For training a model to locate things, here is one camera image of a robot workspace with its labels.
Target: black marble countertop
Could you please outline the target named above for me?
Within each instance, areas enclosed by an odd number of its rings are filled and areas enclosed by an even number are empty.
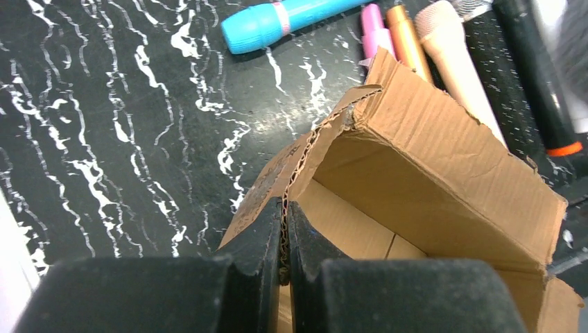
[[[363,82],[359,8],[231,55],[220,22],[261,2],[2,5],[0,187],[40,275],[61,259],[210,254],[263,165]],[[544,164],[571,191],[575,171]]]

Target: cardboard box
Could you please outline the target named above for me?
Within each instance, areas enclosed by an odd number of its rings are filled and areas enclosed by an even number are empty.
[[[298,201],[313,226],[356,259],[485,260],[529,332],[578,331],[582,300],[545,268],[566,201],[388,52],[378,53],[364,86],[263,168],[221,246],[273,196]],[[287,329],[288,288],[280,294]]]

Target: blue object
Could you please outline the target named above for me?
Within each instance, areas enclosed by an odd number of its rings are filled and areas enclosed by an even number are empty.
[[[283,36],[371,0],[284,0],[252,6],[220,25],[233,54],[262,49]]]

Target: beige microphone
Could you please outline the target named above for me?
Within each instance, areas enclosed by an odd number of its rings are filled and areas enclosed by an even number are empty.
[[[437,1],[417,14],[415,25],[420,42],[437,65],[449,94],[506,146],[467,52],[462,19],[453,6],[445,0]]]

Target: pink band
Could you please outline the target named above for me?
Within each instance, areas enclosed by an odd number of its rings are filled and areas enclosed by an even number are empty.
[[[272,5],[275,7],[277,18],[282,25],[282,36],[288,35],[290,33],[290,17],[288,16],[288,12],[281,2],[274,2]]]

